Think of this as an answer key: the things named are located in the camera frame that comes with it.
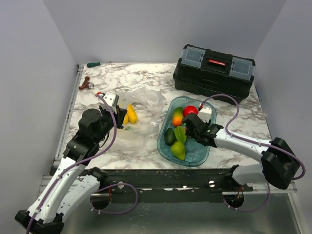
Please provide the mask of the red fake fruit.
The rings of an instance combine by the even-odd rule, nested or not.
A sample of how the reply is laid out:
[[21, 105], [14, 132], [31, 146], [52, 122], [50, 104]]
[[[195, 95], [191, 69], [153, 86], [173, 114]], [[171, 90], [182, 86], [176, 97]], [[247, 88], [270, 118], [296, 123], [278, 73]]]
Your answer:
[[191, 105], [185, 107], [184, 110], [183, 110], [184, 117], [186, 117], [189, 114], [197, 115], [198, 114], [198, 109], [196, 107], [194, 107], [194, 106], [191, 106]]

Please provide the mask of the light green fake pear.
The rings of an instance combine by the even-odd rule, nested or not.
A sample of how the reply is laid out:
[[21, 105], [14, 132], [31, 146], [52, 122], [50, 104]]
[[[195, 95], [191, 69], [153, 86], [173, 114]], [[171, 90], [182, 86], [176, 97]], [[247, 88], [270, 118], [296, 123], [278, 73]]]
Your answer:
[[184, 143], [176, 141], [170, 148], [171, 153], [180, 160], [185, 160], [186, 158], [186, 148]]

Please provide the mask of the orange green fake mango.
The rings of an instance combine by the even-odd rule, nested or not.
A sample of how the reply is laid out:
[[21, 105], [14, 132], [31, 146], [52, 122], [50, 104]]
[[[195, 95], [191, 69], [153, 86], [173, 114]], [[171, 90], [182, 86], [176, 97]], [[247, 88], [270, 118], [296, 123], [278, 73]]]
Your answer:
[[172, 124], [177, 127], [182, 125], [182, 120], [184, 118], [184, 109], [182, 107], [177, 107], [172, 115]]

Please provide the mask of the dark green fake avocado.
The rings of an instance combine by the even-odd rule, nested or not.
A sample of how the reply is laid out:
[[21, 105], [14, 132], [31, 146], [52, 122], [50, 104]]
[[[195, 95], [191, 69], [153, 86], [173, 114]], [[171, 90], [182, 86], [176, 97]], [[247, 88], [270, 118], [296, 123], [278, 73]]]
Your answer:
[[167, 146], [172, 146], [176, 142], [175, 132], [172, 128], [168, 128], [164, 134], [164, 142]]

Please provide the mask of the translucent printed plastic bag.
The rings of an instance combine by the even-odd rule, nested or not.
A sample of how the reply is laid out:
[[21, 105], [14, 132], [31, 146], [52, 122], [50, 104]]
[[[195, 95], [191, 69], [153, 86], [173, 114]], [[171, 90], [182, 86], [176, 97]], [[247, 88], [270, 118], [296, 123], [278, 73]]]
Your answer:
[[131, 105], [137, 121], [127, 122], [123, 129], [118, 129], [112, 149], [123, 152], [140, 150], [149, 137], [158, 132], [159, 118], [167, 100], [160, 92], [145, 87], [119, 92], [118, 95], [118, 105], [126, 109]]

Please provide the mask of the yellow fake fruit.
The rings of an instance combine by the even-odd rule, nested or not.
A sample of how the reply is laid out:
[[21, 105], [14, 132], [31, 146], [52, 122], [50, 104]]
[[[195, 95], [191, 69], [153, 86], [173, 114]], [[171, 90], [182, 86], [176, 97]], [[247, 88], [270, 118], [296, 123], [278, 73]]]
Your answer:
[[129, 118], [128, 118], [128, 115], [126, 114], [123, 120], [123, 125], [127, 124], [128, 122], [129, 122]]

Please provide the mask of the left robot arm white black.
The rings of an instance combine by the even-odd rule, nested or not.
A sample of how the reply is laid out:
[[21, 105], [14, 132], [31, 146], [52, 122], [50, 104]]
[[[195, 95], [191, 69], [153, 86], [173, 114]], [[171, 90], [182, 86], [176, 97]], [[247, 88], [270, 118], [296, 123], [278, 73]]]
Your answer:
[[104, 192], [109, 186], [108, 174], [94, 167], [72, 191], [70, 187], [95, 155], [99, 144], [111, 130], [122, 128], [127, 111], [116, 108], [88, 109], [78, 122], [78, 131], [67, 143], [57, 171], [39, 198], [20, 210], [15, 220], [28, 234], [59, 234], [65, 219], [91, 193]]

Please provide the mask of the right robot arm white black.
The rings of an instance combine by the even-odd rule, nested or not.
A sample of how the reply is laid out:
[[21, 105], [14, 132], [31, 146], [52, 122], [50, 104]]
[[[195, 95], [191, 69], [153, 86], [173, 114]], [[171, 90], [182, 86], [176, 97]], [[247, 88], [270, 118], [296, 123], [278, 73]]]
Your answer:
[[209, 124], [197, 115], [189, 114], [183, 119], [186, 135], [204, 146], [231, 150], [256, 160], [249, 166], [233, 166], [224, 185], [235, 191], [247, 183], [267, 182], [285, 190], [294, 180], [300, 163], [285, 140], [260, 140], [230, 132], [226, 127]]

